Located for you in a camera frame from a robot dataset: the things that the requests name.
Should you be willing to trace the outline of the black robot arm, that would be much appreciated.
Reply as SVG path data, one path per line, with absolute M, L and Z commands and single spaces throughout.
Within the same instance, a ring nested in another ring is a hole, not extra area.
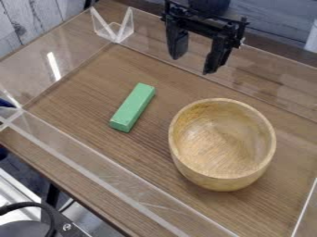
M 245 39 L 248 17 L 233 17 L 230 0 L 165 0 L 161 20 L 166 27 L 169 54 L 178 60 L 189 51 L 190 33 L 212 39 L 204 74 L 216 73 L 225 65 L 234 48 L 241 48 Z

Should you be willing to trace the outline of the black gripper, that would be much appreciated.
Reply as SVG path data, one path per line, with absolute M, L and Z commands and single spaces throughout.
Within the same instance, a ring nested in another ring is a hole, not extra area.
M 189 50 L 189 32 L 213 39 L 204 74 L 216 73 L 225 65 L 233 47 L 245 39 L 248 17 L 230 9 L 230 0 L 165 0 L 162 21 L 166 26 L 167 48 L 173 60 Z

